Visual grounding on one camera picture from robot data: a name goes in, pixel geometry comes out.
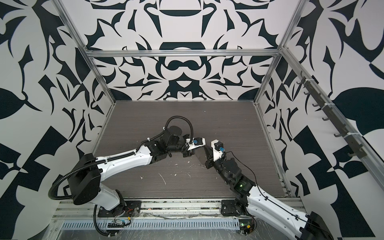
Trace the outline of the perforated metal ring plate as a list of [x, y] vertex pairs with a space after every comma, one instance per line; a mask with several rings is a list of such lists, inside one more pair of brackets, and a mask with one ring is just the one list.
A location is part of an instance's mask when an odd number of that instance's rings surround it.
[[202, 165], [205, 167], [208, 165], [210, 160], [210, 151], [206, 147], [196, 148], [194, 154]]

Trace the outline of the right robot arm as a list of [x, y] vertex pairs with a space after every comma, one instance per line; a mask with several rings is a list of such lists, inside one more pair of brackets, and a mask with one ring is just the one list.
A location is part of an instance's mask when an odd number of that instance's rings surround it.
[[202, 161], [207, 169], [214, 168], [235, 195], [237, 211], [260, 219], [280, 231], [290, 240], [332, 240], [323, 218], [288, 206], [274, 198], [246, 177], [236, 162], [226, 153], [204, 146]]

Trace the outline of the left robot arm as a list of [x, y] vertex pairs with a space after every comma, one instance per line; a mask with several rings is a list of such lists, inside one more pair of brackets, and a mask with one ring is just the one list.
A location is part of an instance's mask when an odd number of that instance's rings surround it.
[[180, 128], [171, 126], [137, 149], [97, 158], [93, 154], [84, 155], [69, 173], [53, 183], [48, 197], [57, 201], [71, 199], [74, 205], [92, 203], [108, 211], [124, 208], [121, 193], [103, 185], [103, 181], [121, 172], [154, 164], [172, 153], [189, 157], [205, 145], [205, 138], [194, 138], [192, 134], [182, 136]]

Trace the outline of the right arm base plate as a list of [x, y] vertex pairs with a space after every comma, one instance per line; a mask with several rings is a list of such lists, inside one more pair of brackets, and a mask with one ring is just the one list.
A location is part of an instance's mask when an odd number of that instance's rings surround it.
[[221, 201], [221, 215], [225, 217], [231, 216], [248, 216], [245, 205], [241, 204], [238, 200], [222, 200]]

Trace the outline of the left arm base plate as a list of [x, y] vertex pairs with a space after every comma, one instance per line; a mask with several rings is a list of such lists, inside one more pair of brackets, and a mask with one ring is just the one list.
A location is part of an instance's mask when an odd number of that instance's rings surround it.
[[114, 218], [114, 217], [137, 217], [141, 212], [142, 201], [125, 201], [125, 205], [119, 204], [113, 210], [107, 211], [100, 207], [97, 217], [99, 218]]

